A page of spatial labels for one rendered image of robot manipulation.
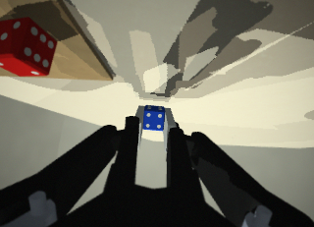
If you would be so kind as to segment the blue die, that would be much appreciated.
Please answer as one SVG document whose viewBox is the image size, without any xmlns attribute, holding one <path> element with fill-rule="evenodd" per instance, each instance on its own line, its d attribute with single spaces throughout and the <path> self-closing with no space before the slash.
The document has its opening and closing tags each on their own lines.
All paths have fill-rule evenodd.
<svg viewBox="0 0 314 227">
<path fill-rule="evenodd" d="M 143 115 L 143 130 L 163 131 L 164 121 L 164 106 L 145 105 Z"/>
</svg>

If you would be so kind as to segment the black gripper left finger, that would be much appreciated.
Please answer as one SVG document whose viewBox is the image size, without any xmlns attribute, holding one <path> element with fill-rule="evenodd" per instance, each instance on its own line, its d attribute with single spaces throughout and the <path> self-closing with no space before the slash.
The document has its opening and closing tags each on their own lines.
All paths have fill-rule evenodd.
<svg viewBox="0 0 314 227">
<path fill-rule="evenodd" d="M 0 227 L 47 227 L 64 217 L 116 151 L 92 227 L 132 227 L 144 107 L 126 117 L 123 130 L 103 126 L 38 173 L 0 190 Z"/>
</svg>

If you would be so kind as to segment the red die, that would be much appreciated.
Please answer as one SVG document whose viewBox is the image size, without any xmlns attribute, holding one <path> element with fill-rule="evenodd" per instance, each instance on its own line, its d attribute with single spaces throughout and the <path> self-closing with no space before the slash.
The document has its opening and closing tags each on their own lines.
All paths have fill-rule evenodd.
<svg viewBox="0 0 314 227">
<path fill-rule="evenodd" d="M 17 76 L 48 76 L 56 46 L 30 17 L 0 21 L 0 67 Z"/>
</svg>

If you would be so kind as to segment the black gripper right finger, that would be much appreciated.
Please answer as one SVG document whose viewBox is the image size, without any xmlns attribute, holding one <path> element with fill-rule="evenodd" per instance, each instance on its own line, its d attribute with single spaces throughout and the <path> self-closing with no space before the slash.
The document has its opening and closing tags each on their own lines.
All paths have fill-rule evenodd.
<svg viewBox="0 0 314 227">
<path fill-rule="evenodd" d="M 185 135 L 171 108 L 165 108 L 163 138 L 174 227 L 216 227 L 200 180 L 236 227 L 314 227 L 308 215 L 267 191 L 205 134 Z"/>
</svg>

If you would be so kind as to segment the tan square mat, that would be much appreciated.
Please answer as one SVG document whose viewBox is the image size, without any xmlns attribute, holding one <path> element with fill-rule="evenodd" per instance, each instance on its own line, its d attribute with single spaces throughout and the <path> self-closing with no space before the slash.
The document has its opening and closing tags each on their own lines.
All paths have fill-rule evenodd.
<svg viewBox="0 0 314 227">
<path fill-rule="evenodd" d="M 63 0 L 0 0 L 0 21 L 30 17 L 57 41 L 49 78 L 112 81 L 114 77 Z"/>
</svg>

